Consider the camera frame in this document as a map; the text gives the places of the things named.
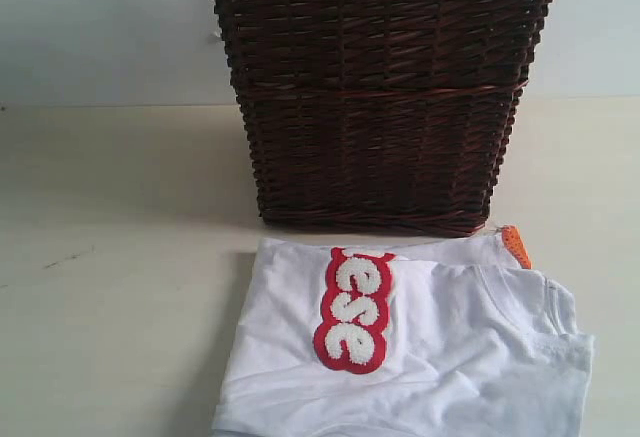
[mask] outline woven texture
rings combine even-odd
[[[469,235],[550,0],[215,0],[266,222]]]

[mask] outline white table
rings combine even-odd
[[[597,335],[584,436],[640,428],[639,109],[525,99],[493,201]],[[235,107],[1,112],[0,436],[206,436],[267,234],[336,240],[258,220]]]

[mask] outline white wall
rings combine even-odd
[[[555,0],[528,94],[639,95],[640,0]],[[234,101],[209,0],[0,0],[0,102]]]

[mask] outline white chenille letter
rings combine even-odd
[[[355,279],[357,290],[365,295],[373,294],[382,282],[376,264],[361,257],[349,257],[338,268],[336,281],[340,290],[352,290],[351,277]]]
[[[345,323],[331,327],[324,339],[329,357],[337,360],[342,356],[342,341],[346,342],[349,360],[354,364],[364,365],[373,357],[373,337],[362,327]]]
[[[341,292],[331,304],[331,314],[340,322],[351,322],[358,317],[362,325],[372,325],[378,319],[378,306],[370,297],[351,300],[351,294]]]

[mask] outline white t-shirt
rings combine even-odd
[[[476,239],[508,257],[447,242]],[[422,247],[264,241],[213,436],[577,436],[593,339],[569,292]]]

